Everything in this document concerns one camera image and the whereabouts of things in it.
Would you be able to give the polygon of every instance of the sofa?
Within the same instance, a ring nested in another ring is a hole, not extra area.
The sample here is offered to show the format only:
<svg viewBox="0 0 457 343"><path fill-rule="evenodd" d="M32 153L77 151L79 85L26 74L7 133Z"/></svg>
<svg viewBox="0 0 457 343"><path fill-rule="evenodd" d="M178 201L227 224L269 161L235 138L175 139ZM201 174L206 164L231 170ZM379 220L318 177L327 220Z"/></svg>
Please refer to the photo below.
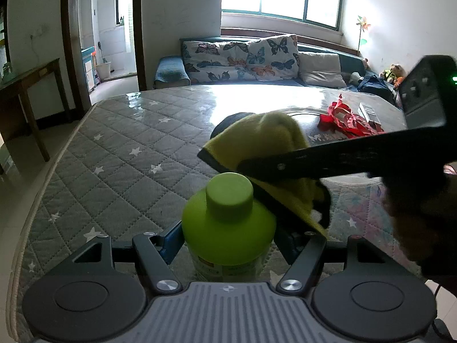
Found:
<svg viewBox="0 0 457 343"><path fill-rule="evenodd" d="M177 86L189 86L191 84L191 79L189 74L185 70L185 65L183 62L183 53L182 47L183 43L187 41L201 41L201 42L227 42L227 41L236 41L236 42L249 42L253 40L258 40L254 37L199 37L199 38L183 38L180 39L181 44L181 55L180 56L168 56L163 57L159 61L157 72L155 75L155 88L163 89ZM362 58L356 57L351 54L346 54L341 51L335 51L322 47L315 47L312 45L305 45L296 43L297 49L299 52L312 52L312 53L327 53L327 54L337 54L340 59L341 74L346 83L344 87L339 87L339 89L347 89L352 91L357 91L357 86L349 83L350 75L354 72L358 72L360 76L364 77L366 75L375 75L373 72L366 70ZM242 83L242 84L252 84L260 83L256 79L243 80L243 81L230 81L230 82L212 82L211 84L223 84L223 83ZM276 81L262 82L263 84L270 85L288 85L288 86L314 86L306 84L300 78L292 79L282 79Z"/></svg>

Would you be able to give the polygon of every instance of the green bottle cap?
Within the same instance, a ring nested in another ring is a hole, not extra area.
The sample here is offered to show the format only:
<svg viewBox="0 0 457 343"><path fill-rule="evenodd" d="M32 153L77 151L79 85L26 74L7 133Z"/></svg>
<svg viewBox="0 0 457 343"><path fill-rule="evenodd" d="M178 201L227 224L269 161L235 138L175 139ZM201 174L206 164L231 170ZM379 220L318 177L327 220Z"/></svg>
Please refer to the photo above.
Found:
<svg viewBox="0 0 457 343"><path fill-rule="evenodd" d="M223 173L187 202L182 229L195 255L210 263L234 266L253 261L270 246L276 218L253 199L249 179Z"/></svg>

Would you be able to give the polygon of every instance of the sofa backrest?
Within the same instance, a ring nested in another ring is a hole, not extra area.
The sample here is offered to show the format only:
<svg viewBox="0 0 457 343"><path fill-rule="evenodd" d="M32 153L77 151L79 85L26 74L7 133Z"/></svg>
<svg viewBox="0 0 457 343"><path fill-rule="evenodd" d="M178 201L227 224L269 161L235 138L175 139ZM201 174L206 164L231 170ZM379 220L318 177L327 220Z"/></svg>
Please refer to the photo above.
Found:
<svg viewBox="0 0 457 343"><path fill-rule="evenodd" d="M184 41L206 41L206 42L223 42L223 41L240 41L247 42L258 40L258 37L192 37L180 39L181 48ZM312 51L314 53L331 53L338 54L340 57L341 72L353 73L358 72L361 76L365 76L365 66L363 65L362 58L355 55L346 54L341 51L327 49L324 47L315 47L312 45L298 43L298 51Z"/></svg>

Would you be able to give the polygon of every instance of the sofa armrest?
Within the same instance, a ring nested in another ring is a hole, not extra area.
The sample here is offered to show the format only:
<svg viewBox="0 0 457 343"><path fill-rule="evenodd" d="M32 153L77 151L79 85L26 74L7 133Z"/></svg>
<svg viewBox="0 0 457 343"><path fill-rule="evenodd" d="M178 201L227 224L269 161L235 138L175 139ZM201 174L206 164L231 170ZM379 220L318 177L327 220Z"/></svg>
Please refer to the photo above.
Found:
<svg viewBox="0 0 457 343"><path fill-rule="evenodd" d="M156 89L189 86L190 84L191 81L179 55L161 58L154 79Z"/></svg>

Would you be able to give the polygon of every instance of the orange flower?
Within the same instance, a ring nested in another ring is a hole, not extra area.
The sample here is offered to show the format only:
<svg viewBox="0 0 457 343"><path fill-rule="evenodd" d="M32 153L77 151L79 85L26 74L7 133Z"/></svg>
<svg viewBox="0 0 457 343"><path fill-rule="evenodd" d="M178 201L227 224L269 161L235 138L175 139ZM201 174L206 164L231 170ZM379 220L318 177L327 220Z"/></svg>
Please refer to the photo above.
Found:
<svg viewBox="0 0 457 343"><path fill-rule="evenodd" d="M368 31L368 28L371 27L371 25L369 25L367 22L366 22L366 17L361 17L361 16L358 16L358 20L359 20L359 23L357 23L357 25L361 26L362 27L362 31L365 32L365 30Z"/></svg>

